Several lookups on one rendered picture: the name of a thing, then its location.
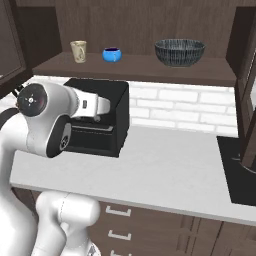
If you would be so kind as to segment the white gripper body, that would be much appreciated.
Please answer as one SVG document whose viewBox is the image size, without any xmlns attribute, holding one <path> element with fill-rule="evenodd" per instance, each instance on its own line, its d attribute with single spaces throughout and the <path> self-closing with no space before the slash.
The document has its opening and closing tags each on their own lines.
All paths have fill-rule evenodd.
<svg viewBox="0 0 256 256">
<path fill-rule="evenodd" d="M 109 99 L 98 96 L 96 98 L 96 111 L 95 115 L 104 115 L 110 112 L 111 102 Z"/>
</svg>

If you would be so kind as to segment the dark wood cabinet door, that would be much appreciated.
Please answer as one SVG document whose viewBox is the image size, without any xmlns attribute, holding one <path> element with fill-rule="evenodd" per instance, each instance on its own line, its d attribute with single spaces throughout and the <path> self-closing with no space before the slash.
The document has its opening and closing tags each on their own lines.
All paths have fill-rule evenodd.
<svg viewBox="0 0 256 256">
<path fill-rule="evenodd" d="M 226 60 L 236 76 L 240 164 L 256 173 L 256 106 L 251 99 L 256 79 L 256 6 L 236 8 Z"/>
<path fill-rule="evenodd" d="M 0 99 L 31 76 L 23 50 L 16 3 L 0 0 Z"/>
</svg>

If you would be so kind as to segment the black coffee machine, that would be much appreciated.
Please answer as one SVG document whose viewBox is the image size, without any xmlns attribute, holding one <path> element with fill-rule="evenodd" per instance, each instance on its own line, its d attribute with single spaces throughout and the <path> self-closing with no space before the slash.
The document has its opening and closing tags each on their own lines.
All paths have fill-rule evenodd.
<svg viewBox="0 0 256 256">
<path fill-rule="evenodd" d="M 125 81 L 71 78 L 65 86 L 97 93 L 111 102 L 108 114 L 72 119 L 66 151 L 119 157 L 130 126 L 129 84 Z"/>
</svg>

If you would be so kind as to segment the blue cup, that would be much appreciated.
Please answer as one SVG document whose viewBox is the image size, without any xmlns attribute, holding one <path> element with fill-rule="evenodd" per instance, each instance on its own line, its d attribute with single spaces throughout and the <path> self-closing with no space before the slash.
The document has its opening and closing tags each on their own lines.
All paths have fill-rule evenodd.
<svg viewBox="0 0 256 256">
<path fill-rule="evenodd" d="M 102 58 L 106 62 L 119 62 L 122 58 L 122 52 L 119 48 L 105 48 L 102 52 Z"/>
</svg>

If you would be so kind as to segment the beige cup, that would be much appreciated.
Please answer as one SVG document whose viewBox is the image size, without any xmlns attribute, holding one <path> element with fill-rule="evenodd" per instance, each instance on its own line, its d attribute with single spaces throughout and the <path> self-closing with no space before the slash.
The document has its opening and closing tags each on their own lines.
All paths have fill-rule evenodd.
<svg viewBox="0 0 256 256">
<path fill-rule="evenodd" d="M 76 63 L 84 63 L 86 61 L 86 41 L 72 41 L 70 43 L 73 57 Z"/>
</svg>

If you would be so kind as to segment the dark striped bowl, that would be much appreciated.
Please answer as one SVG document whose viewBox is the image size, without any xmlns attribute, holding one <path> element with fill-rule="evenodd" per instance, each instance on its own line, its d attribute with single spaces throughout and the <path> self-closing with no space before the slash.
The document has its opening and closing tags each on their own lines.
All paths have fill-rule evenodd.
<svg viewBox="0 0 256 256">
<path fill-rule="evenodd" d="M 162 39 L 155 43 L 155 54 L 168 67 L 190 67 L 204 54 L 205 44 L 193 39 Z"/>
</svg>

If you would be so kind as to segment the dark wood drawer front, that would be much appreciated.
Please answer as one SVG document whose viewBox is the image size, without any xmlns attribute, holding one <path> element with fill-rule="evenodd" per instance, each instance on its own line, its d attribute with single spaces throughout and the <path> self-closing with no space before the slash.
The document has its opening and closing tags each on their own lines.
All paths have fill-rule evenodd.
<svg viewBox="0 0 256 256">
<path fill-rule="evenodd" d="M 107 214 L 105 209 L 109 205 L 114 210 L 126 211 L 131 209 L 131 216 L 119 216 Z M 101 216 L 99 222 L 108 224 L 113 228 L 128 230 L 130 227 L 145 229 L 147 227 L 153 230 L 179 229 L 183 224 L 183 216 L 180 214 L 149 210 L 127 205 L 113 204 L 109 202 L 100 202 Z"/>
<path fill-rule="evenodd" d="M 99 247 L 102 256 L 110 256 L 111 250 L 122 254 L 123 256 L 179 256 L 173 252 L 162 251 L 160 249 L 149 251 L 136 248 L 107 248 Z"/>
<path fill-rule="evenodd" d="M 121 235 L 131 233 L 131 241 L 110 238 L 108 237 L 109 230 L 113 230 L 115 234 Z M 167 252 L 177 252 L 178 238 L 176 235 L 168 232 L 137 229 L 136 227 L 130 227 L 128 230 L 124 230 L 101 223 L 90 228 L 90 236 L 98 247 L 136 248 L 149 251 L 160 249 Z"/>
</svg>

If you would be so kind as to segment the black hob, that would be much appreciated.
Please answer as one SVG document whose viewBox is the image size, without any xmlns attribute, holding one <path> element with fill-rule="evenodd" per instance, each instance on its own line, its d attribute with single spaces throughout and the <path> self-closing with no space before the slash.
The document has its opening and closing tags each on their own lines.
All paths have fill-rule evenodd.
<svg viewBox="0 0 256 256">
<path fill-rule="evenodd" d="M 238 138 L 218 136 L 217 142 L 231 202 L 256 207 L 256 165 L 241 164 Z"/>
</svg>

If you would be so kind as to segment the dark wood base cupboard door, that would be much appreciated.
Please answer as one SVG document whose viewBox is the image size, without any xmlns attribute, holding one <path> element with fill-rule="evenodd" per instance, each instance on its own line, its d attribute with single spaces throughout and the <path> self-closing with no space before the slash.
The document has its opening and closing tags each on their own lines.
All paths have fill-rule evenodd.
<svg viewBox="0 0 256 256">
<path fill-rule="evenodd" d="M 256 256 L 256 227 L 224 222 L 211 256 Z"/>
</svg>

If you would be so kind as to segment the dark wood wall cabinet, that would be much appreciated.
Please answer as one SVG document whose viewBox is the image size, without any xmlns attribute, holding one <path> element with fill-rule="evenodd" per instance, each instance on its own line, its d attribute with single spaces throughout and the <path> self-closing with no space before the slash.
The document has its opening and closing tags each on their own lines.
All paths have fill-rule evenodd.
<svg viewBox="0 0 256 256">
<path fill-rule="evenodd" d="M 256 0 L 16 0 L 29 37 L 50 36 L 47 54 L 32 62 L 37 75 L 89 77 L 232 87 L 226 60 L 236 8 Z M 189 68 L 169 68 L 155 55 L 161 39 L 196 39 L 205 52 Z M 86 61 L 76 63 L 70 43 L 86 41 Z M 119 62 L 102 58 L 105 48 Z"/>
</svg>

